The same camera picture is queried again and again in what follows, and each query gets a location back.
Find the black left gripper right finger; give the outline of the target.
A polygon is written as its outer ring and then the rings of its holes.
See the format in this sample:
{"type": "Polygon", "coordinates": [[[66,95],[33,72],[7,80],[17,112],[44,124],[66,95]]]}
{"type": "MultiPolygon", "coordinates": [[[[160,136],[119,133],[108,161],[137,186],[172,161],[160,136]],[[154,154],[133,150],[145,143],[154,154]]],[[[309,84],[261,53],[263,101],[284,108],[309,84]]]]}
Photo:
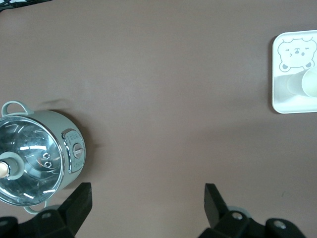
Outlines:
{"type": "Polygon", "coordinates": [[[245,212],[229,208],[213,183],[206,183],[204,209],[210,227],[201,238],[304,238],[303,232],[292,222],[270,218],[259,224],[245,212]]]}

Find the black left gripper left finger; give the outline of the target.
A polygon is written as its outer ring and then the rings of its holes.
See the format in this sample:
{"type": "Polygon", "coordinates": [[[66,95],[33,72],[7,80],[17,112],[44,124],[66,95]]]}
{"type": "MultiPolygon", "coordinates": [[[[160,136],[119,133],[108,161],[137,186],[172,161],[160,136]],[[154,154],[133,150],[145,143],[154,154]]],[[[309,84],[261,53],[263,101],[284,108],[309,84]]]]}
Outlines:
{"type": "Polygon", "coordinates": [[[0,218],[2,238],[74,238],[92,210],[92,186],[81,183],[60,205],[45,208],[32,219],[0,218]]]}

